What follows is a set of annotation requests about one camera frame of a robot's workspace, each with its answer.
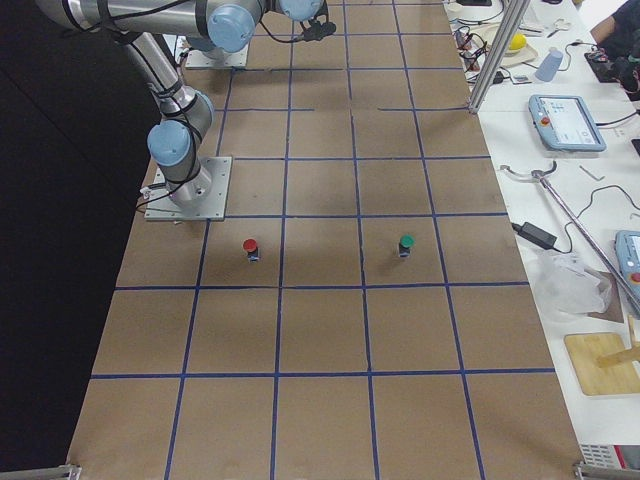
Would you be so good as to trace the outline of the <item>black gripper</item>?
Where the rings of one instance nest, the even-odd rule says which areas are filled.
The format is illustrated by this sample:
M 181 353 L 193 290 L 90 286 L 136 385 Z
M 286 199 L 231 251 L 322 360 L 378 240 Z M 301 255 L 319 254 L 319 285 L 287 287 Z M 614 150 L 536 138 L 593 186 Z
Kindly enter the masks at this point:
M 302 24 L 302 40 L 304 42 L 321 41 L 336 32 L 336 25 L 332 21 L 321 22 L 310 19 Z

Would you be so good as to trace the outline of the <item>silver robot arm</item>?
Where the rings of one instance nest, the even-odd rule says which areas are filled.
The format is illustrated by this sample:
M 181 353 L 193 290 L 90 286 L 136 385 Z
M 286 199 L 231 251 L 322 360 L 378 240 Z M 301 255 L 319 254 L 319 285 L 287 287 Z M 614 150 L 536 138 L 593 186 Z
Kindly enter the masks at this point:
M 221 56 L 224 53 L 224 51 L 216 46 L 209 38 L 187 37 L 186 41 L 192 49 L 198 50 L 210 58 Z
M 158 42 L 161 36 L 184 36 L 199 50 L 238 53 L 269 12 L 299 23 L 301 41 L 320 41 L 336 31 L 324 1 L 40 1 L 37 6 L 69 35 L 108 32 L 138 66 L 162 115 L 147 146 L 164 175 L 166 199 L 182 209 L 201 204 L 212 187 L 197 152 L 214 108 L 206 95 L 185 84 Z

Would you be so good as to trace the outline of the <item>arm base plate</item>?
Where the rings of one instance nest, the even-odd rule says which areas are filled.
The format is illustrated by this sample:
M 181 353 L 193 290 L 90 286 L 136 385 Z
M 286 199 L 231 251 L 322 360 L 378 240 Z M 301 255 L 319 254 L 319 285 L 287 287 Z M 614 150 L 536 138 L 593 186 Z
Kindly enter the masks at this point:
M 160 187 L 147 187 L 144 218 L 148 221 L 200 221 L 225 219 L 228 189 L 232 170 L 232 157 L 200 157 L 199 174 L 168 196 L 164 175 L 156 168 L 153 183 Z
M 244 69 L 247 64 L 249 46 L 234 53 L 216 48 L 211 51 L 191 50 L 185 62 L 185 67 L 192 70 L 203 69 Z

